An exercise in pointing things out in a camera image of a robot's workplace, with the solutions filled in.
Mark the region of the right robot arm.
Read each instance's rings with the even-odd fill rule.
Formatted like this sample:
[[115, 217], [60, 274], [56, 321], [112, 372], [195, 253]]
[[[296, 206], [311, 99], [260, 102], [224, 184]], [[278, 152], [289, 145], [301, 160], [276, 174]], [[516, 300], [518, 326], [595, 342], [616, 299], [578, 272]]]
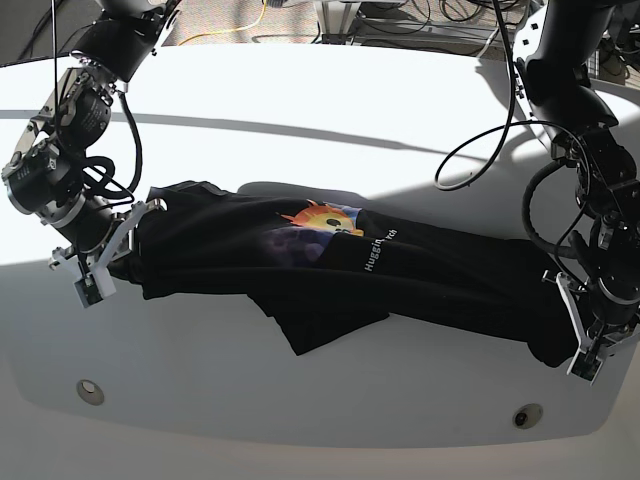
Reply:
[[[126, 89], [146, 57], [169, 35], [179, 13], [176, 1], [102, 1], [101, 14], [69, 54], [79, 66], [54, 76], [54, 88], [27, 124], [1, 179], [13, 207], [34, 214], [71, 246], [63, 259], [76, 260], [82, 277], [99, 259], [112, 260], [107, 246], [125, 237], [116, 214], [131, 203], [141, 180], [143, 154]], [[120, 101], [135, 145], [134, 173], [127, 186], [115, 165], [87, 150], [105, 133], [112, 104]]]

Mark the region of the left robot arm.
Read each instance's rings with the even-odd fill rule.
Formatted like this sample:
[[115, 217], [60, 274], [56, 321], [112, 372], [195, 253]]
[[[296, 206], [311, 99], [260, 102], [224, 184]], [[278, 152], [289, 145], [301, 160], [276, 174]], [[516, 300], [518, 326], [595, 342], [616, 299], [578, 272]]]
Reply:
[[[613, 137], [618, 120], [591, 87], [587, 60], [607, 30], [617, 1], [549, 1], [515, 35], [512, 58], [531, 120], [563, 155], [529, 182], [522, 218], [529, 238], [556, 259], [575, 259], [587, 274], [556, 277], [578, 347], [572, 368], [599, 367], [614, 348], [633, 340], [639, 310], [639, 180], [633, 157]], [[570, 227], [555, 243], [530, 218], [543, 179], [573, 163], [576, 202], [592, 219], [590, 238]]]

